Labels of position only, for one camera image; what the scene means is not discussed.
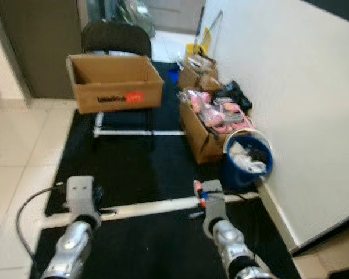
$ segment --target blue trash bin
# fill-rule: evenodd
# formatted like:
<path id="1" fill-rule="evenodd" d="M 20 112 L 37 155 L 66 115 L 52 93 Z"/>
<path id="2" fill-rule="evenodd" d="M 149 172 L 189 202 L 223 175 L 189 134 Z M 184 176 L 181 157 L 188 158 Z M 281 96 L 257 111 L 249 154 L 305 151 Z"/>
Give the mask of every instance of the blue trash bin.
<path id="1" fill-rule="evenodd" d="M 242 145 L 243 148 L 252 146 L 253 148 L 266 153 L 267 160 L 264 162 L 264 164 L 266 164 L 266 173 L 249 173 L 234 163 L 229 150 L 236 141 Z M 265 176 L 271 173 L 273 170 L 273 156 L 270 147 L 267 147 L 262 141 L 252 135 L 232 135 L 225 142 L 224 152 L 226 153 L 226 158 L 221 169 L 221 180 L 222 185 L 225 188 L 241 192 L 248 191 L 254 181 L 259 179 L 260 176 Z"/>

